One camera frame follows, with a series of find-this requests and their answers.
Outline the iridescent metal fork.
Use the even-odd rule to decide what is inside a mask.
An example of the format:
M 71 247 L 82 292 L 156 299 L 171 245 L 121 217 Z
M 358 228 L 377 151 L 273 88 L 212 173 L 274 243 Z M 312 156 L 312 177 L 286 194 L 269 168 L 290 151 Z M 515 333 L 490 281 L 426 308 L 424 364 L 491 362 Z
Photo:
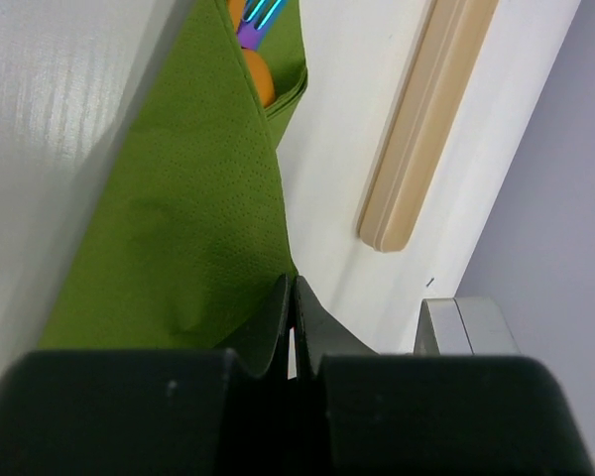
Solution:
M 287 0 L 247 0 L 237 30 L 240 46 L 256 51 L 287 3 Z

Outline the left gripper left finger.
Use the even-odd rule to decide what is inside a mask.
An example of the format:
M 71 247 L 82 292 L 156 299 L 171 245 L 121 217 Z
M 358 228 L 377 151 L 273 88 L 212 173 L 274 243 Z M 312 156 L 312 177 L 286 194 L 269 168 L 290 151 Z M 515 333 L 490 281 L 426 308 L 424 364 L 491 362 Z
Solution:
M 219 344 L 226 375 L 217 475 L 265 475 L 280 465 L 290 303 L 291 278 L 282 275 L 260 310 Z

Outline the green paper napkin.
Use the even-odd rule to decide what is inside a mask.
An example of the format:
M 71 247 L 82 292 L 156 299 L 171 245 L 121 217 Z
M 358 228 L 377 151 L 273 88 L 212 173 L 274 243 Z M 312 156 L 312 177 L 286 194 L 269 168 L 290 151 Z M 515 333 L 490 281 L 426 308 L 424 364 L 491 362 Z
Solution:
M 43 349 L 210 348 L 295 270 L 276 150 L 307 86 L 297 2 L 260 48 L 262 106 L 222 1 L 187 15 L 116 157 Z

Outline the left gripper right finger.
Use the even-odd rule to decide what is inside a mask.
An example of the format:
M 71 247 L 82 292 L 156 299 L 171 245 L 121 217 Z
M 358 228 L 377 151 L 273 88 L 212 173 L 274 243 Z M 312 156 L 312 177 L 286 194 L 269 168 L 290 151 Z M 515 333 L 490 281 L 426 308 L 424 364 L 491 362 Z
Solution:
M 380 359 L 320 303 L 293 287 L 297 423 L 310 475 L 380 473 Z

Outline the orange plastic knife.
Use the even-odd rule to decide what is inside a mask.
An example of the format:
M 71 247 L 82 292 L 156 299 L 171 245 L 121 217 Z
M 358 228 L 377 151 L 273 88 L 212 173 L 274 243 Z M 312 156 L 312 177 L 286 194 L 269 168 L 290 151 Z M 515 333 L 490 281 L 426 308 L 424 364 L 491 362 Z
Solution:
M 238 31 L 242 15 L 246 7 L 246 0 L 227 0 L 226 5 L 232 21 L 233 29 L 235 32 Z

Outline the orange plastic spoon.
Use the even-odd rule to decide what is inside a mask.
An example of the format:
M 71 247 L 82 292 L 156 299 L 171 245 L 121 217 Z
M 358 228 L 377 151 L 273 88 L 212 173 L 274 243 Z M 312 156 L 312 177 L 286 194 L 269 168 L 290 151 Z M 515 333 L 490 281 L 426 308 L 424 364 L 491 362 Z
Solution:
M 267 63 L 256 51 L 243 49 L 242 54 L 262 105 L 264 107 L 269 107 L 276 99 L 276 92 L 271 71 Z

